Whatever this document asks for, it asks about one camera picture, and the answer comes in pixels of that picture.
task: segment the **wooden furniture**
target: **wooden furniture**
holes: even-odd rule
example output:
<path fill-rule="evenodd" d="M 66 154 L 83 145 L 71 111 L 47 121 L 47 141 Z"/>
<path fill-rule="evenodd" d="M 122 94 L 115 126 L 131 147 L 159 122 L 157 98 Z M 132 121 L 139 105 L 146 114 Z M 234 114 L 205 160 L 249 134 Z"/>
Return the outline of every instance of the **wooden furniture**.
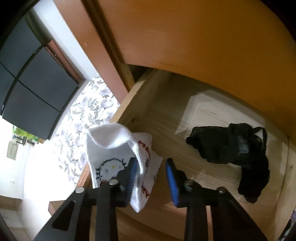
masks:
<path fill-rule="evenodd" d="M 123 63 L 155 68 L 130 90 L 112 122 L 131 131 L 151 133 L 152 149 L 164 159 L 173 157 L 177 168 L 201 185 L 227 187 L 267 238 L 276 240 L 296 206 L 296 44 L 280 19 L 259 0 L 55 3 L 97 68 L 106 52 L 114 66 Z M 93 55 L 98 49 L 104 53 L 100 60 Z M 119 68 L 109 70 L 119 73 Z M 213 86 L 229 97 L 207 94 Z M 220 101 L 215 112 L 202 108 L 211 98 Z M 236 191 L 239 168 L 207 163 L 185 143 L 195 125 L 214 121 L 227 126 L 251 119 L 256 120 L 254 126 L 268 131 L 271 170 L 270 183 L 254 205 Z M 91 187 L 88 166 L 78 186 Z M 131 208 L 120 212 L 133 218 L 133 223 L 125 222 L 134 227 L 144 225 L 156 240 L 162 239 L 159 232 L 183 237 L 185 210 L 170 203 L 163 164 L 146 207 L 138 214 Z M 143 237 L 150 235 L 139 230 Z M 133 232 L 131 229 L 127 234 L 130 240 Z"/>
<path fill-rule="evenodd" d="M 111 122 L 123 124 L 132 132 L 151 133 L 152 149 L 164 160 L 172 157 L 178 169 L 204 187 L 225 186 L 269 240 L 276 240 L 281 234 L 296 204 L 296 189 L 292 186 L 295 151 L 289 149 L 287 136 L 233 96 L 192 78 L 149 69 L 134 85 Z M 268 133 L 271 177 L 255 204 L 248 203 L 237 192 L 240 167 L 208 163 L 186 144 L 186 137 L 196 125 L 228 126 L 231 122 L 264 126 Z M 92 187 L 88 172 L 87 165 L 79 186 Z M 135 213 L 129 206 L 118 209 L 117 214 L 118 232 L 125 234 L 120 240 L 146 240 L 151 236 L 154 240 L 183 238 L 186 209 L 175 208 L 170 200 L 164 161 L 145 208 Z"/>

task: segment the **orange wooden surface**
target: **orange wooden surface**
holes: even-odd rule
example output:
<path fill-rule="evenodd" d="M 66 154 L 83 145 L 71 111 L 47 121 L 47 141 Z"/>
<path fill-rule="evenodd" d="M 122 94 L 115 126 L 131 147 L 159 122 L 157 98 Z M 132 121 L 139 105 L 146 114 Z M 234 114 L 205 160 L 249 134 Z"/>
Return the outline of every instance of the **orange wooden surface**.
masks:
<path fill-rule="evenodd" d="M 121 103 L 125 88 L 101 38 L 80 0 L 54 0 L 67 25 L 111 92 Z"/>
<path fill-rule="evenodd" d="M 229 92 L 296 143 L 296 44 L 260 0 L 97 1 L 126 63 Z"/>

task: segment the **open drawer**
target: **open drawer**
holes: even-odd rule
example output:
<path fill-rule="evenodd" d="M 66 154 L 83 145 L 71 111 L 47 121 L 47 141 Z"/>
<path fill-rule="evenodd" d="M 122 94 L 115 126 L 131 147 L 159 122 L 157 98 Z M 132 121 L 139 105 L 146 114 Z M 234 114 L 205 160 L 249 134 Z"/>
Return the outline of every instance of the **open drawer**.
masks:
<path fill-rule="evenodd" d="M 131 206 L 118 210 L 120 240 L 183 239 L 186 209 L 175 208 L 170 200 L 164 169 L 169 157 L 177 169 L 203 187 L 226 187 L 269 240 L 276 240 L 282 233 L 296 204 L 296 188 L 292 185 L 295 154 L 289 154 L 288 158 L 288 137 L 250 107 L 195 79 L 149 69 L 134 85 L 111 122 L 118 122 L 132 132 L 150 133 L 152 149 L 163 157 L 145 208 L 139 213 Z M 186 144 L 186 137 L 194 126 L 228 126 L 242 122 L 253 127 L 263 126 L 268 133 L 266 154 L 271 175 L 255 204 L 248 203 L 237 192 L 240 167 L 208 163 Z M 78 186 L 91 187 L 88 165 Z"/>

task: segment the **floor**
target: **floor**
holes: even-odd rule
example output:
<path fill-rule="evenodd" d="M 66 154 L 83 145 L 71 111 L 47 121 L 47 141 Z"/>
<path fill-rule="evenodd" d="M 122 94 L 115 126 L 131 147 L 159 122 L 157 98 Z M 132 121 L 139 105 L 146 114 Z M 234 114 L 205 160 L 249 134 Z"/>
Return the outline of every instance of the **floor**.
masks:
<path fill-rule="evenodd" d="M 88 128 L 106 124 L 119 107 L 101 77 L 78 96 L 56 135 L 31 148 L 24 182 L 24 199 L 18 209 L 20 221 L 33 240 L 51 217 L 50 201 L 65 200 L 86 164 L 85 137 Z"/>

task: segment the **metal screw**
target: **metal screw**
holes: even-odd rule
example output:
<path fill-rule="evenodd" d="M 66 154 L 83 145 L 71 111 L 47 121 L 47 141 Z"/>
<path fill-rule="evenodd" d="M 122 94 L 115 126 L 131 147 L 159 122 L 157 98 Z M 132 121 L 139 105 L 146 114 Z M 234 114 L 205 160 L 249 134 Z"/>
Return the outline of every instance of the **metal screw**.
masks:
<path fill-rule="evenodd" d="M 191 185 L 193 185 L 193 183 L 194 183 L 193 180 L 191 180 L 191 179 L 187 179 L 187 180 L 184 182 L 184 185 L 186 185 L 186 186 L 191 186 Z"/>
<path fill-rule="evenodd" d="M 194 181 L 191 180 L 191 179 L 187 179 L 185 182 L 184 182 L 184 187 L 185 187 L 185 190 L 187 192 L 192 192 L 192 185 L 193 185 Z"/>
<path fill-rule="evenodd" d="M 83 187 L 78 187 L 78 188 L 75 189 L 75 192 L 76 193 L 82 193 L 82 192 L 84 192 L 84 188 Z"/>
<path fill-rule="evenodd" d="M 218 190 L 219 194 L 223 194 L 223 193 L 228 192 L 225 187 L 218 187 L 217 190 Z"/>
<path fill-rule="evenodd" d="M 117 179 L 111 179 L 109 181 L 109 185 L 117 185 L 119 183 L 119 181 Z"/>

